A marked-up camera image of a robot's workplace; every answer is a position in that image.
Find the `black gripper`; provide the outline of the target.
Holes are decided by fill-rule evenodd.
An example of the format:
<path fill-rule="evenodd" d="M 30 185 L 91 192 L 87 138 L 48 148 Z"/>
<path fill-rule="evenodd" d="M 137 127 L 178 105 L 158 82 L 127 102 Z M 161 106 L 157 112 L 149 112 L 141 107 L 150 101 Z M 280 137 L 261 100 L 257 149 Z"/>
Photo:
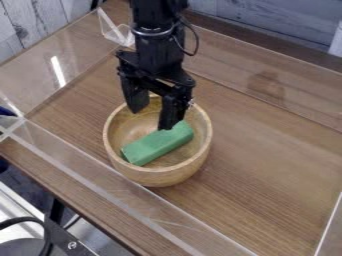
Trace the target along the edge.
<path fill-rule="evenodd" d="M 150 104 L 153 91 L 162 96 L 159 130 L 171 130 L 183 120 L 193 100 L 195 81 L 182 68 L 185 56 L 185 30 L 175 29 L 169 34 L 137 34 L 137 51 L 118 51 L 122 90 L 127 106 L 134 114 Z"/>

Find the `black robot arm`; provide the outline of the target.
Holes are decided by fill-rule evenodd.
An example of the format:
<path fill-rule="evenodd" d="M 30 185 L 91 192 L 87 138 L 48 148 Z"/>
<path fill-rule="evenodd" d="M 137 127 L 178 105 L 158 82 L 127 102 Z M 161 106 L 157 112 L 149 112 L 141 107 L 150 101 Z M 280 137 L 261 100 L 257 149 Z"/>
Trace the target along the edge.
<path fill-rule="evenodd" d="M 130 0 L 135 50 L 117 52 L 118 75 L 127 106 L 134 114 L 150 104 L 150 93 L 162 97 L 159 130 L 170 130 L 186 115 L 197 83 L 185 71 L 186 29 L 182 11 L 189 0 Z"/>

